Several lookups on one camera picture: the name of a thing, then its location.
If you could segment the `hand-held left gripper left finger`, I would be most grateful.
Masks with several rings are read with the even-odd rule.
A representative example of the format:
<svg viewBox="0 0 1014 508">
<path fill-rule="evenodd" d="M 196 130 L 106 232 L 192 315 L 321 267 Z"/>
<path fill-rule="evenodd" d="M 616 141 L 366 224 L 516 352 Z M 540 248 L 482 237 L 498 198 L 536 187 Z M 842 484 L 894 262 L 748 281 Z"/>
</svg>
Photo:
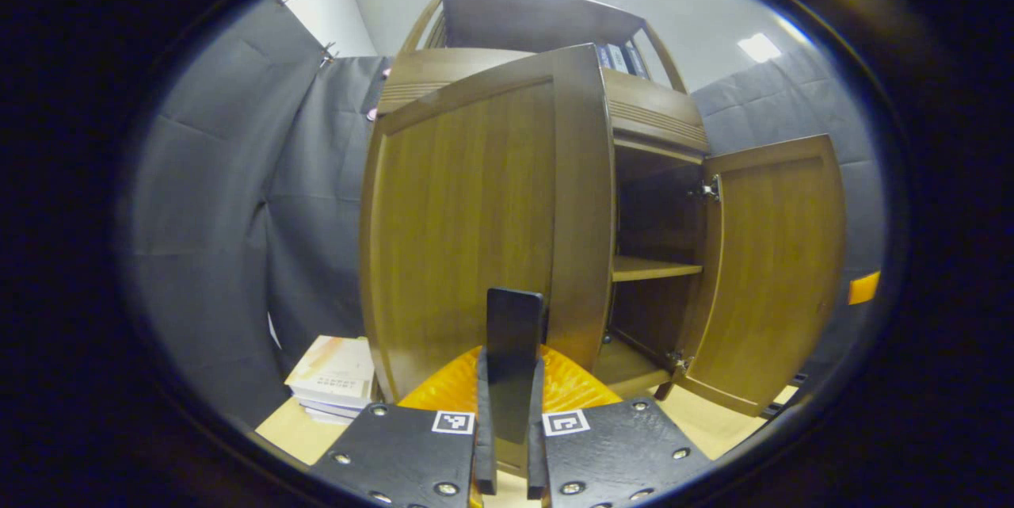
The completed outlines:
<svg viewBox="0 0 1014 508">
<path fill-rule="evenodd" d="M 482 507 L 496 492 L 486 350 L 459 355 L 399 403 L 371 403 L 309 468 L 369 507 Z"/>
</svg>

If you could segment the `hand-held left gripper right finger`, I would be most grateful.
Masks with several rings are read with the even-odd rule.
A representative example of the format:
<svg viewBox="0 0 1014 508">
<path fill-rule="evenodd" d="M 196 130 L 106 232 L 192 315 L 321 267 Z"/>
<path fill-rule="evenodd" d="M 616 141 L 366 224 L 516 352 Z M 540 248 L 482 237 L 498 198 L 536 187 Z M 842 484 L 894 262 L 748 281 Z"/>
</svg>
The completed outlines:
<svg viewBox="0 0 1014 508">
<path fill-rule="evenodd" d="M 639 507 L 711 465 L 655 400 L 620 400 L 557 350 L 540 350 L 528 494 L 544 507 Z"/>
</svg>

